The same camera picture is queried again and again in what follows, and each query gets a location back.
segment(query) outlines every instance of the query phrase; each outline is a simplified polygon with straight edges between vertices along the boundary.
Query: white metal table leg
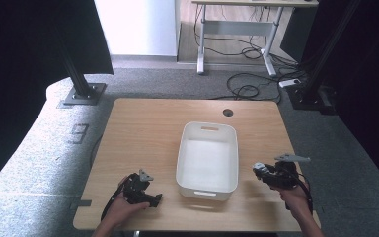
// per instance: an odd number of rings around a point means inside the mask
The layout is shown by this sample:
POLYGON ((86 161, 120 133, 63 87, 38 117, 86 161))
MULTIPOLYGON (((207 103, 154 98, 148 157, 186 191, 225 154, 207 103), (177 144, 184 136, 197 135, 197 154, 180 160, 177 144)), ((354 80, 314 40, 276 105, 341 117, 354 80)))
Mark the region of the white metal table leg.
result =
POLYGON ((204 73, 205 8, 206 8, 206 5, 202 5, 201 32, 199 34, 198 61, 197 61, 197 65, 196 65, 196 71, 198 74, 204 73))
POLYGON ((270 48, 272 47, 272 43, 276 35, 276 30, 278 29, 278 26, 279 26, 279 20, 281 19, 282 10, 284 10, 283 7, 278 7, 278 11, 276 12, 276 17, 275 17, 275 20, 273 21, 272 29, 269 34, 269 39, 266 42, 265 49, 261 50, 266 68, 268 70, 269 76, 271 77, 275 77, 276 72, 275 72, 275 69, 273 68, 272 62, 270 61, 269 51, 270 51, 270 48))

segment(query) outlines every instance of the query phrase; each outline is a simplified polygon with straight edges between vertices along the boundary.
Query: rectangular white container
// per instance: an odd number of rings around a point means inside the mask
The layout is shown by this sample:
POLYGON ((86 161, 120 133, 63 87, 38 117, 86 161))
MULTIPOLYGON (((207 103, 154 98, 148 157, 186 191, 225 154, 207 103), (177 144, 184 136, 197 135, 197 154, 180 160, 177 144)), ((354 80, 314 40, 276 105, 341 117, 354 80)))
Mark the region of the rectangular white container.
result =
POLYGON ((236 130, 226 124, 189 122, 177 164, 180 193, 189 198, 226 200, 238 186, 236 130))

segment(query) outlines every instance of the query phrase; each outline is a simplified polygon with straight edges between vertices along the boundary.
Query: white wall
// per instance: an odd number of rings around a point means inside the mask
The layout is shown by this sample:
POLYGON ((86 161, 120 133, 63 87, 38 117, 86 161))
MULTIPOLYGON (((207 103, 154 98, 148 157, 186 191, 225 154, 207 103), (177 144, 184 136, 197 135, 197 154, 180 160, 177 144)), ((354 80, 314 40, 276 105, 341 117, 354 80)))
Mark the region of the white wall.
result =
POLYGON ((180 0, 95 0, 111 55, 177 56, 180 0))

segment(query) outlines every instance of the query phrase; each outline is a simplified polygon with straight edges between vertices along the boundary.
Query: desk top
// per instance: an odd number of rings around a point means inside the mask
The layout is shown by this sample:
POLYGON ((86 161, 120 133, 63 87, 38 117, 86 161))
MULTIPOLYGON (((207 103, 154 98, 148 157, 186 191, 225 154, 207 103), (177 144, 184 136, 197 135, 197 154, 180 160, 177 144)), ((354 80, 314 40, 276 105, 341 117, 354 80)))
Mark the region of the desk top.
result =
POLYGON ((157 208, 134 215, 121 229, 176 231, 299 231, 279 193, 258 181, 252 166, 273 165, 293 149, 274 102, 119 99, 114 103, 80 206, 78 229, 95 229, 126 175, 140 168, 154 177, 146 194, 163 194, 157 208), (233 115, 226 117, 224 110, 233 115), (183 197, 176 181, 184 126, 190 121, 233 126, 239 146, 239 185, 226 201, 183 197))
POLYGON ((200 5, 269 6, 269 7, 317 7, 317 0, 192 0, 200 5))

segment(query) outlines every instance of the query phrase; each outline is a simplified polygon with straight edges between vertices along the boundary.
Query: round black hole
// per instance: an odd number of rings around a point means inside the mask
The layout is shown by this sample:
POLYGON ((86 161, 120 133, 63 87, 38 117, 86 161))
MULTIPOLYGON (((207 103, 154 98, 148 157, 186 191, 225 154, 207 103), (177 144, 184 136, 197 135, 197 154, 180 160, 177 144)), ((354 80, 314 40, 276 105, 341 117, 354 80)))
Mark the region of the round black hole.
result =
POLYGON ((233 111, 229 110, 229 109, 226 109, 226 110, 223 111, 223 115, 225 117, 231 117, 233 115, 233 111))

